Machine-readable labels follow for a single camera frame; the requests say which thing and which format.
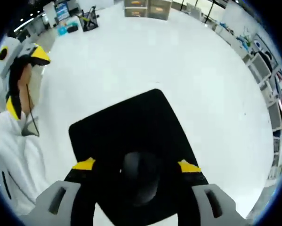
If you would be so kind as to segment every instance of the cable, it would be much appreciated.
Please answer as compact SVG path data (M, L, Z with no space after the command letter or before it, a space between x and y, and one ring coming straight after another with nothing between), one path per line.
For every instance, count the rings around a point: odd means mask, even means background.
M29 101L30 114L31 114L31 117L32 117L32 120L33 120L34 126L35 126L35 128L36 128L36 131L37 131L37 133L38 133L38 136L39 136L39 131L38 131L38 129L37 129L37 126L36 126L36 123L35 123L34 117L33 117L33 115L32 115L32 109L31 109L31 103L30 103L30 94L29 94L28 84L26 84L26 87L27 87L27 93L28 93L28 101Z

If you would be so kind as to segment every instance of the desk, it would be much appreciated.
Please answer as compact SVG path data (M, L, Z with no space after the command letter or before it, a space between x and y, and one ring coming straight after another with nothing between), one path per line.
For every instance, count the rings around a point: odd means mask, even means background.
M207 180L246 217L273 160L268 110L247 66L211 29L174 9L168 21L124 17L121 3L99 14L98 28L56 39L43 75L39 130L48 180L63 180L76 163L71 124L157 88Z
M248 52L242 46L242 43L239 40L237 40L236 37L232 35L230 32L228 32L224 27L218 25L215 29L215 32L221 38L223 38L242 59L244 59L248 55Z

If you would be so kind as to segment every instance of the chair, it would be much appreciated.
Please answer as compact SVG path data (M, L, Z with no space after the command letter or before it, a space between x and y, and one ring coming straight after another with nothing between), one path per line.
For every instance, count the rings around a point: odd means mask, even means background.
M282 117L280 114L280 108L278 101L274 101L267 105L269 117L271 120L271 125L273 132L282 129Z
M247 64L259 86L272 75L260 54L256 54Z

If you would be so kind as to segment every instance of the white wall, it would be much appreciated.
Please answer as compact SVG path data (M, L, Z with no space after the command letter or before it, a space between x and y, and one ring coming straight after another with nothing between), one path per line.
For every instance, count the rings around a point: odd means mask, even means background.
M54 2L50 2L49 4L43 7L43 11L47 14L48 22L50 26L53 28L53 25L56 24L55 17L57 17Z
M221 22L226 23L229 28L234 31L235 36L249 35L250 38L253 38L253 36L257 33L268 46L282 69L282 58L271 36L242 7L232 0L229 0Z
M114 5L113 0L77 0L77 2L85 13L89 12L92 6L96 6L96 9L101 9Z

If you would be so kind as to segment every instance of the ceiling light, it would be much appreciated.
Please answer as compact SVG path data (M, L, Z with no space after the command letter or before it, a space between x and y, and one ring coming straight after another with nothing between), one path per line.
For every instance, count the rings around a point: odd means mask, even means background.
M23 26L25 26L27 23L31 22L32 20L34 20L34 18L31 18L30 20L27 20L26 22L24 22L22 25L20 25L18 28L16 28L14 30L14 32L18 31L19 29L21 29Z

